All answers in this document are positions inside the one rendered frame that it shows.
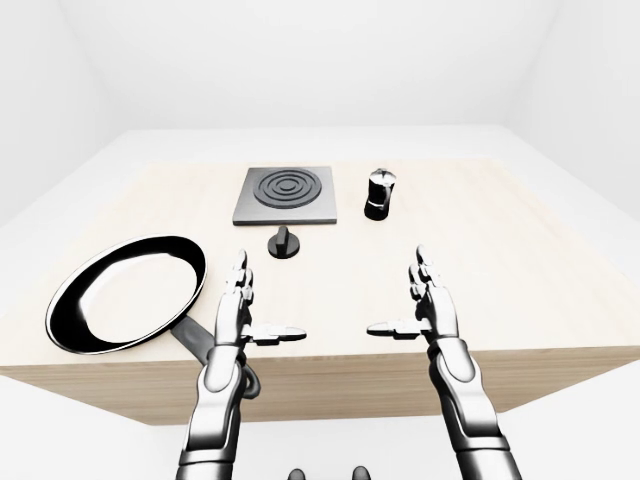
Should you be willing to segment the silver robot right hand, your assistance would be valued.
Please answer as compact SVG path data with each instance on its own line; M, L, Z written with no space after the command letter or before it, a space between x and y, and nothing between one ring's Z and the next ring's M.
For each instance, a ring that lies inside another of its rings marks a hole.
M423 245L416 248L416 262L408 269L409 291L416 302L414 319L372 324L367 333L395 340L424 336L428 343L442 337L458 337L458 321L453 299Z

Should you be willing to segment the silver robot left hand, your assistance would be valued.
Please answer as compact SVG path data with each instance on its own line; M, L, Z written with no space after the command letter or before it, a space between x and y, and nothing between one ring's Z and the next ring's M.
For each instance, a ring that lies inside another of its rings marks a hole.
M214 344L243 348L247 343L268 346L305 339L307 333L297 327L252 325L249 307L254 300L254 276L247 263L247 253L241 249L226 278L225 289L218 305Z

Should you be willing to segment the round black stove knob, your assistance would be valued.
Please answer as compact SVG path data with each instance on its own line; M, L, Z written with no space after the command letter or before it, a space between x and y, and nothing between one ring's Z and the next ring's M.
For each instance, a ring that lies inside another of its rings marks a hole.
M268 252L276 259L289 259L300 250L300 241L286 226L280 226L277 233L268 240Z

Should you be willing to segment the flat dark stove plate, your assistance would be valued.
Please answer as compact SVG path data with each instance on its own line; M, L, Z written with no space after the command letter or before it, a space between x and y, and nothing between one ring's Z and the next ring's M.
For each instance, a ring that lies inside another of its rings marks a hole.
M336 224L332 169L249 168L232 222L235 226Z

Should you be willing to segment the black frying pan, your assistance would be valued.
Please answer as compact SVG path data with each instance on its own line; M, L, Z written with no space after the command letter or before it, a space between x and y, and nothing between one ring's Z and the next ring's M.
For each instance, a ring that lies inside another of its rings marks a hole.
M215 347L213 329L189 312L203 292L203 249L177 235L125 241L92 257L56 290L45 330L58 348L77 355L132 349L169 332L202 365Z

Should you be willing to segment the black moka pot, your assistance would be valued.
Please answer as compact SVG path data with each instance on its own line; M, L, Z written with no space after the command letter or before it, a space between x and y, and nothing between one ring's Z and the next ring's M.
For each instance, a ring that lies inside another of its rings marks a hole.
M387 218L396 181L397 177L384 168L378 168L370 174L368 196L364 206L364 214L367 218L374 221Z

